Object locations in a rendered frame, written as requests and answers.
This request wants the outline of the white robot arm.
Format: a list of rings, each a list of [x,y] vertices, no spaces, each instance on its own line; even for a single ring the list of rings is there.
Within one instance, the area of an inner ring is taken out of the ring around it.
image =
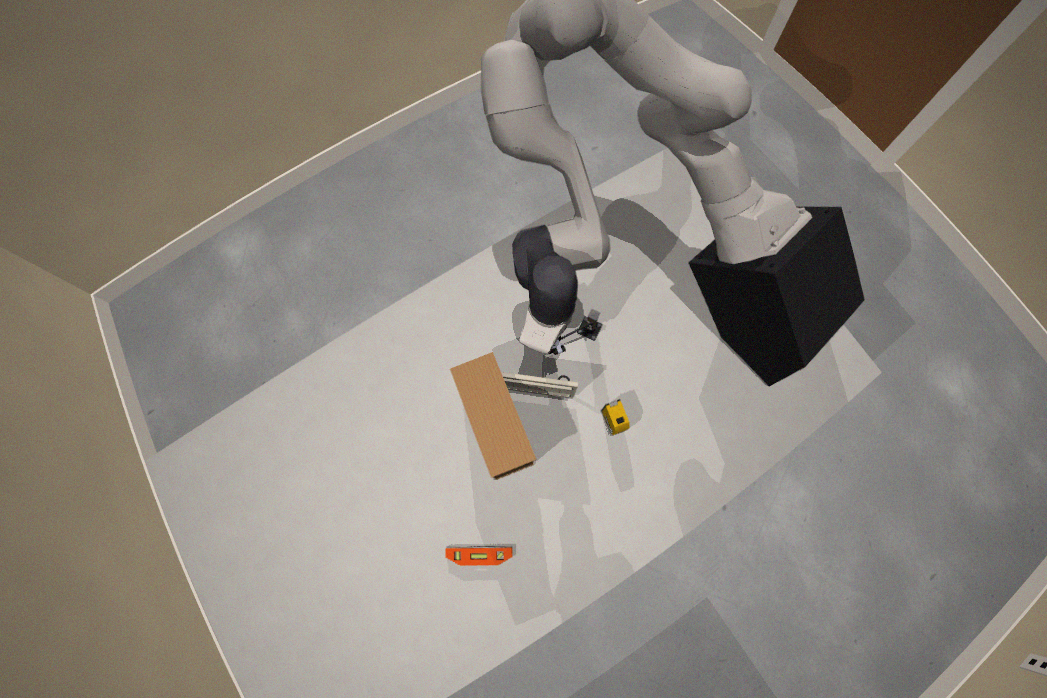
[[[786,194],[758,187],[740,147],[713,131],[750,111],[752,90],[740,69],[690,52],[634,0],[526,0],[508,19],[504,42],[481,57],[481,93],[493,143],[564,174],[575,209],[572,219],[524,229],[512,243],[516,277],[529,291],[519,342],[544,354],[571,322],[575,271],[598,268],[610,252],[582,156],[556,123],[543,78],[550,61],[588,46],[636,90],[650,93],[639,104],[638,122],[692,176],[719,261],[777,254],[812,219]]]

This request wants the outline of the yellow tape measure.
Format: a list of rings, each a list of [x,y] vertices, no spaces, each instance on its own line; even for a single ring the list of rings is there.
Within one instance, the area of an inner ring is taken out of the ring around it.
[[[612,433],[612,436],[630,428],[629,420],[620,399],[612,401],[611,403],[604,404],[601,411],[604,415],[604,421],[606,421],[609,428],[610,434]]]

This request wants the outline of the orange spirit level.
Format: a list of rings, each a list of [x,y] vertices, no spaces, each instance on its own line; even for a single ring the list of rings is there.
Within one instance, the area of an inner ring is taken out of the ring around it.
[[[500,553],[497,556],[497,551],[504,551],[504,554]],[[500,560],[503,555],[504,560]],[[505,560],[512,558],[512,547],[446,547],[446,558],[455,562],[456,565],[500,565]],[[487,558],[487,560],[471,560],[471,558]]]

